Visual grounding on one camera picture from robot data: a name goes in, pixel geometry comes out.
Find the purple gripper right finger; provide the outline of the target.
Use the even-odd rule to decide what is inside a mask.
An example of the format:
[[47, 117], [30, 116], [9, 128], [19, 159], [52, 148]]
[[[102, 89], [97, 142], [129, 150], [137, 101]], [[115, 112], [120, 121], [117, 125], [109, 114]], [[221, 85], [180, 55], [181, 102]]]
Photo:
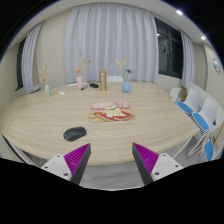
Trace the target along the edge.
[[145, 185], [182, 169], [167, 153], [157, 154], [137, 143], [132, 144], [132, 154]]

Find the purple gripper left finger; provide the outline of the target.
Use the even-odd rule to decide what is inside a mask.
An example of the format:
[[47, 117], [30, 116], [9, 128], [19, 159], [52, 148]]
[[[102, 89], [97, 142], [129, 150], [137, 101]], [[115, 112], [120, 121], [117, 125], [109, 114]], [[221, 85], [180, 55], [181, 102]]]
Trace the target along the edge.
[[85, 144], [66, 155], [57, 154], [42, 169], [79, 185], [91, 154], [91, 145]]

